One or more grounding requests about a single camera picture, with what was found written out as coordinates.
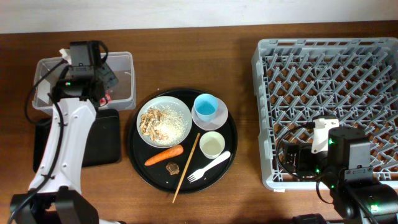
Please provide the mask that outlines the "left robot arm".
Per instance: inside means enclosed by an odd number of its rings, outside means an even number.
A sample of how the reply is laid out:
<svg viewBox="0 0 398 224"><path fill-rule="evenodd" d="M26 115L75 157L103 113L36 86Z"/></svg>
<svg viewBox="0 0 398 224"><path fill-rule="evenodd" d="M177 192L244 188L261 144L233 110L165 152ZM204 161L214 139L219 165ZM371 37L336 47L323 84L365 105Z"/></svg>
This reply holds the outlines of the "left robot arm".
<svg viewBox="0 0 398 224"><path fill-rule="evenodd" d="M49 93L52 124L45 151L26 194L14 195L9 223L102 223L81 194L81 167L97 108L105 97L104 62L75 63Z"/></svg>

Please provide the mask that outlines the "blue plastic cup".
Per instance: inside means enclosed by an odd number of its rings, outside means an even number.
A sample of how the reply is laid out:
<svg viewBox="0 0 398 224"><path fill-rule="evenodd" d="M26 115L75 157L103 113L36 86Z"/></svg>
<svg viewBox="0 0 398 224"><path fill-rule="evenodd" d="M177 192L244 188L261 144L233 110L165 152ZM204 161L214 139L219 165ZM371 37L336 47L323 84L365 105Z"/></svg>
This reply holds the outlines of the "blue plastic cup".
<svg viewBox="0 0 398 224"><path fill-rule="evenodd" d="M195 98L193 107L200 120L210 122L216 116L218 100L215 96L204 93Z"/></svg>

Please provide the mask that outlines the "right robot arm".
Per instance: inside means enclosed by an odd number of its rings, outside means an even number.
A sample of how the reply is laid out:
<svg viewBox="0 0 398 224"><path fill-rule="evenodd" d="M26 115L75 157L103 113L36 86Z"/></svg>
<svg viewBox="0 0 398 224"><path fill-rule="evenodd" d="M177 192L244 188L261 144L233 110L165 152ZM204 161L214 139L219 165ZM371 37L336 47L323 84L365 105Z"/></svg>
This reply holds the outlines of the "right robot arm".
<svg viewBox="0 0 398 224"><path fill-rule="evenodd" d="M362 129L340 126L326 136L326 151L312 153L310 144L278 142L277 163L302 182L324 184L331 204L345 220L397 223L397 192L374 178L371 143Z"/></svg>

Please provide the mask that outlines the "white saucer plate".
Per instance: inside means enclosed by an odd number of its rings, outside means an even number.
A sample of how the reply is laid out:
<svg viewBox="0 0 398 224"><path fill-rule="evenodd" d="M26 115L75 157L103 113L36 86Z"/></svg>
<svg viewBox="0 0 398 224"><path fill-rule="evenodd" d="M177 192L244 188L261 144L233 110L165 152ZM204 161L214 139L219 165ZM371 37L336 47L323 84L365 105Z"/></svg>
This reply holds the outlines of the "white saucer plate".
<svg viewBox="0 0 398 224"><path fill-rule="evenodd" d="M216 98L218 101L218 109L216 110L215 118L211 120L210 122L204 122L202 121L198 115L197 112L195 111L194 108L192 108L192 120L193 122L202 130L205 131L214 131L216 129L219 129L222 127L222 125L225 124L225 122L228 119L228 109L225 103L219 99Z"/></svg>

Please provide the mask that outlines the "red snack wrapper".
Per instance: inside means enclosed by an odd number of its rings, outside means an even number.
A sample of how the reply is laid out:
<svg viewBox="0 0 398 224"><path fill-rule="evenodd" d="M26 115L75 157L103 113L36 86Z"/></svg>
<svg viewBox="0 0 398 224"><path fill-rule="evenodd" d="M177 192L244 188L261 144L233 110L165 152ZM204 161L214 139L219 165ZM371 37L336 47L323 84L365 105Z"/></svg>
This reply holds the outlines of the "red snack wrapper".
<svg viewBox="0 0 398 224"><path fill-rule="evenodd" d="M110 101L111 101L111 97L110 97L110 95L109 95L109 92L107 91L107 92L105 93L105 96L104 96L102 99L100 99L100 101L99 101L99 106L100 106L100 107L106 106Z"/></svg>

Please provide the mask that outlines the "small white cup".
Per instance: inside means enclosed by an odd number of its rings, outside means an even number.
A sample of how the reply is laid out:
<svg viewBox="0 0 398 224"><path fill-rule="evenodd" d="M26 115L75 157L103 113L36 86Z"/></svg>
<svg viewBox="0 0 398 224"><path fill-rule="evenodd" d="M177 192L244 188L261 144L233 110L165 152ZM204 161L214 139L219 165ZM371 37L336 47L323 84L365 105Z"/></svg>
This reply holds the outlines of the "small white cup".
<svg viewBox="0 0 398 224"><path fill-rule="evenodd" d="M200 138L200 149L208 159L217 158L225 148L224 137L216 131L205 133Z"/></svg>

